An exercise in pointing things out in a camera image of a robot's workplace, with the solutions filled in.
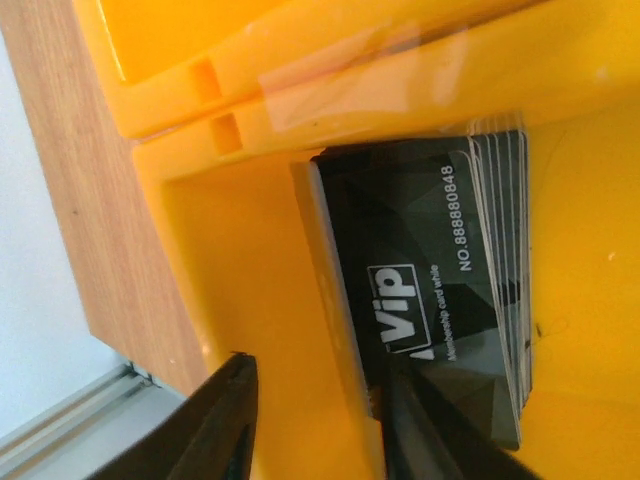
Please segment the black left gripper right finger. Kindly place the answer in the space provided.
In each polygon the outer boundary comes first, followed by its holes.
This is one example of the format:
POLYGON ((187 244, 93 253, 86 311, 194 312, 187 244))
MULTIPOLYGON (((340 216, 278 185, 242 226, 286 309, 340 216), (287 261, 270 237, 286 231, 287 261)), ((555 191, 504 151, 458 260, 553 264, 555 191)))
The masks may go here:
POLYGON ((391 364, 382 384, 382 434, 389 479, 539 477, 405 364, 391 364))

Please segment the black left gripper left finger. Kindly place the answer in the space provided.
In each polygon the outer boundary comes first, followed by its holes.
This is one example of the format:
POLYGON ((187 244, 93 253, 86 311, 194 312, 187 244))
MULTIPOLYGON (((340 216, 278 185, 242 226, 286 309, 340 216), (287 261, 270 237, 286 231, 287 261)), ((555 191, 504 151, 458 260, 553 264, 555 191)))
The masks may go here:
POLYGON ((248 479, 258 418, 256 359, 229 358, 167 420, 99 469, 101 479, 248 479))

